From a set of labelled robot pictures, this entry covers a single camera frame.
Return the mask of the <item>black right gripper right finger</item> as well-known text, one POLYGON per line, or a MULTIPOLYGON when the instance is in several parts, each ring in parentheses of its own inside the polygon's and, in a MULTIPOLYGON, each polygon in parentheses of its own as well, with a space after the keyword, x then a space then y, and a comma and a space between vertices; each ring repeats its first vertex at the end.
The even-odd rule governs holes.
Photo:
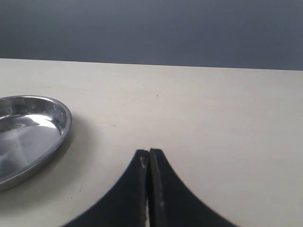
POLYGON ((234 227, 200 201, 181 181, 161 149, 149 152, 151 227, 234 227))

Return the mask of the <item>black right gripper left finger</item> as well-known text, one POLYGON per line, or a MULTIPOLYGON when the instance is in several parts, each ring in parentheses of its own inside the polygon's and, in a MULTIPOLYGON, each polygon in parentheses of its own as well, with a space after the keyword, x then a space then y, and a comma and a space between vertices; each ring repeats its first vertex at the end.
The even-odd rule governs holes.
POLYGON ((66 227, 144 227, 149 152, 137 150, 115 185, 66 227))

